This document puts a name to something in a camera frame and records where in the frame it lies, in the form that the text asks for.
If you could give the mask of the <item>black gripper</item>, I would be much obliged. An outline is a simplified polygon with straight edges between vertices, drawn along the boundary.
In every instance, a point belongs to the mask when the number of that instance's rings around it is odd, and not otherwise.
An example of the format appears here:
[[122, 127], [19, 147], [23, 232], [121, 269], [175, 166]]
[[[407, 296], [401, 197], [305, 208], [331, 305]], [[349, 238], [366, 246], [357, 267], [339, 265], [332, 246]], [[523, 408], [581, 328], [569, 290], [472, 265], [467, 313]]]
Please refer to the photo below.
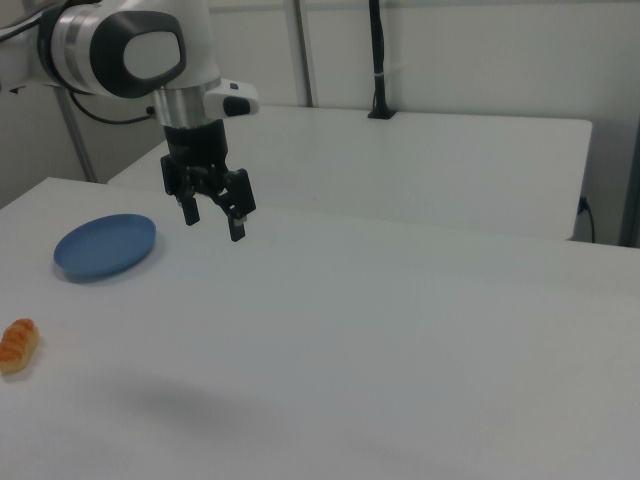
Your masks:
[[214, 203], [225, 213], [230, 238], [238, 242], [245, 237], [244, 223], [256, 210], [248, 172], [228, 171], [228, 145], [223, 120], [194, 128], [164, 127], [169, 154], [161, 158], [165, 193], [176, 198], [188, 226], [200, 220], [195, 191], [199, 180], [215, 192]]

